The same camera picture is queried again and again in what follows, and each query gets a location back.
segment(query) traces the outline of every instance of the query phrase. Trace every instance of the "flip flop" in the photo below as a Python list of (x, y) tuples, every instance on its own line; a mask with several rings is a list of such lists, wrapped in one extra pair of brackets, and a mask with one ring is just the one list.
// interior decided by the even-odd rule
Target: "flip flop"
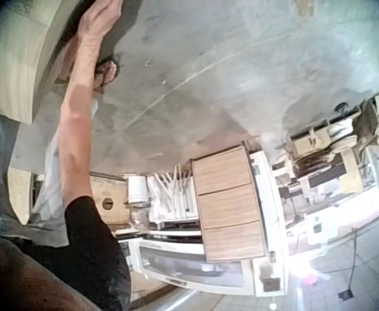
[[(106, 76), (104, 76), (103, 82), (101, 83), (101, 85), (97, 86), (96, 89), (102, 88), (102, 87), (108, 85), (110, 82), (112, 82), (114, 79), (116, 79), (117, 76), (120, 73), (120, 60), (119, 60), (119, 58), (117, 56), (115, 56), (115, 55), (110, 55), (110, 56), (104, 58), (103, 60), (99, 61), (96, 64), (96, 69), (95, 69), (94, 77), (96, 77), (99, 74), (103, 74), (104, 75), (105, 70), (102, 70), (100, 67), (102, 67), (102, 65), (104, 65), (105, 63), (108, 63), (108, 62), (112, 62), (112, 63), (114, 63), (116, 65), (116, 72), (115, 72), (113, 78), (110, 81), (106, 81)], [(68, 82), (70, 81), (70, 77), (71, 76), (69, 76), (66, 79), (57, 78), (56, 81), (55, 81), (55, 84), (68, 84)]]
[[(116, 72), (110, 81), (106, 80), (106, 70), (101, 69), (101, 67), (107, 63), (114, 63), (116, 66)], [(116, 56), (110, 55), (110, 56), (104, 58), (103, 60), (99, 61), (96, 64), (96, 70), (95, 70), (94, 77), (96, 77), (97, 75), (103, 74), (103, 81), (102, 81), (101, 85), (97, 86), (95, 89), (99, 89), (99, 88), (102, 88), (102, 87), (108, 85), (110, 82), (112, 82), (114, 79), (117, 78), (119, 73), (120, 73), (120, 61)]]

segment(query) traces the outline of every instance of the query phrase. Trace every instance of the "wooden drawer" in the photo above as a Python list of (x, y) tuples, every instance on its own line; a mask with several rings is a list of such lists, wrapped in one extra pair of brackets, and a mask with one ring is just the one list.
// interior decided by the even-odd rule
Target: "wooden drawer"
[(251, 169), (243, 146), (192, 162), (196, 194), (251, 183)]
[(260, 220), (252, 184), (199, 197), (204, 229), (240, 225)]
[(264, 256), (261, 222), (206, 229), (203, 243), (207, 260), (233, 261)]

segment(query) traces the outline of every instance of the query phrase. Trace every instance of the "wooden panel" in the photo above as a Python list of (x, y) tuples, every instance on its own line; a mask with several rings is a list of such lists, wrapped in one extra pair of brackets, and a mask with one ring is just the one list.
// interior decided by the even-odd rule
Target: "wooden panel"
[[(108, 225), (128, 224), (130, 210), (124, 205), (124, 202), (127, 201), (127, 186), (125, 182), (94, 176), (90, 177), (90, 182), (96, 207), (103, 222)], [(113, 200), (112, 209), (103, 209), (102, 203), (105, 198)]]
[(252, 184), (199, 197), (203, 228), (226, 227), (260, 220)]
[(78, 0), (33, 0), (1, 12), (0, 114), (32, 123), (41, 96), (56, 78), (58, 68), (49, 62), (77, 4)]
[(235, 225), (203, 232), (208, 261), (232, 261), (264, 255), (261, 223)]
[(342, 193), (360, 192), (363, 190), (362, 177), (352, 149), (341, 152), (346, 174), (339, 177), (339, 186)]
[(248, 161), (243, 146), (193, 161), (196, 194), (201, 195), (251, 183)]

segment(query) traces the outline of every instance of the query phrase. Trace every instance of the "electrical cord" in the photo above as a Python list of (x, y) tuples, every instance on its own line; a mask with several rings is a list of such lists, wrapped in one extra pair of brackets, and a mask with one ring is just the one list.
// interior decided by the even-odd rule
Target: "electrical cord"
[(350, 279), (349, 279), (349, 285), (348, 285), (348, 290), (350, 290), (350, 285), (352, 284), (352, 279), (353, 279), (353, 272), (355, 270), (355, 262), (356, 262), (356, 241), (358, 239), (358, 230), (353, 229), (355, 233), (355, 237), (353, 239), (353, 263), (352, 263), (352, 272), (350, 273)]

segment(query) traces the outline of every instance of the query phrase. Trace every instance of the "person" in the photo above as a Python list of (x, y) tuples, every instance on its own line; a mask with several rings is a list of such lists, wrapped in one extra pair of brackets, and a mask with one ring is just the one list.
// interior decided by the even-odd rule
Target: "person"
[[(122, 0), (96, 0), (78, 26), (75, 60), (55, 136), (58, 152), (51, 152), (49, 160), (52, 163), (56, 156), (59, 180), (50, 183), (47, 175), (56, 174), (47, 167), (41, 189), (47, 194), (58, 185), (56, 196), (43, 197), (61, 205), (62, 213), (47, 201), (40, 206), (51, 206), (48, 213), (37, 210), (25, 226), (17, 220), (6, 173), (19, 124), (0, 115), (0, 306), (7, 310), (128, 309), (128, 265), (97, 212), (89, 178), (93, 88), (111, 82), (119, 70), (112, 60), (97, 68), (96, 62), (121, 6)], [(56, 215), (62, 215), (63, 225)]]

